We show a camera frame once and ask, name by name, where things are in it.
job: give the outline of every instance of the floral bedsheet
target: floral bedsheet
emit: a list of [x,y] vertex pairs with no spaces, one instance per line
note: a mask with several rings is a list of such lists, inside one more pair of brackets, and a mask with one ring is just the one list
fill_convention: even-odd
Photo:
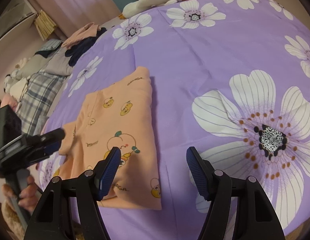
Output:
[[[79,59],[48,130],[137,66],[151,73],[163,209],[101,208],[112,239],[197,239],[209,203],[189,146],[229,176],[255,176],[285,234],[310,217],[310,31],[290,12],[273,0],[189,0],[138,14]],[[62,162],[43,163],[43,188]]]

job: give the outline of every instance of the metal screw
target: metal screw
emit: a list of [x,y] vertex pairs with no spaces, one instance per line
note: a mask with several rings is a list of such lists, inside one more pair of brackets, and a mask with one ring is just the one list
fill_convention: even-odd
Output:
[[53,177],[53,178],[51,179],[51,181],[52,181],[53,183],[59,182],[59,177],[58,177],[58,176]]
[[249,176],[249,181],[254,183],[256,182],[256,178],[253,176]]
[[92,170],[87,170],[87,171],[85,171],[84,174],[86,177],[89,177],[89,176],[92,176],[94,174],[94,172]]
[[223,175],[223,171],[221,171],[221,170],[215,170],[215,171],[214,171],[214,174],[215,174],[216,176],[222,176],[222,175]]

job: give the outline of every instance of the human hand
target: human hand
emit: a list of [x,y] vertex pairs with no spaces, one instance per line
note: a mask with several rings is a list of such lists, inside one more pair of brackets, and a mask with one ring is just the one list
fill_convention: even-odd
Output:
[[[29,212],[33,212],[39,200],[39,198],[35,195],[36,191],[38,190],[38,187],[35,184],[33,176],[28,176],[27,184],[28,187],[22,190],[22,192],[19,195],[19,198],[21,200],[18,202],[18,205]],[[2,185],[2,193],[4,194],[8,205],[12,208],[13,211],[15,211],[10,198],[16,196],[11,187],[7,184]]]

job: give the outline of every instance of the pink curtain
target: pink curtain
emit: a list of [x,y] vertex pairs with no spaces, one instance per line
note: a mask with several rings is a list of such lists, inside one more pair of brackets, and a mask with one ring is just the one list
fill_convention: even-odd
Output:
[[43,9],[67,36],[89,22],[103,24],[120,14],[113,0],[29,0]]

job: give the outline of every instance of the plaid blanket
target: plaid blanket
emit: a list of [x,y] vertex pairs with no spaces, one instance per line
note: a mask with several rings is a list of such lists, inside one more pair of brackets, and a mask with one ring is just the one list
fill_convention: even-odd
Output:
[[21,119],[23,133],[34,135],[40,116],[47,115],[64,79],[64,76],[51,75],[42,70],[31,76],[28,90],[16,113]]

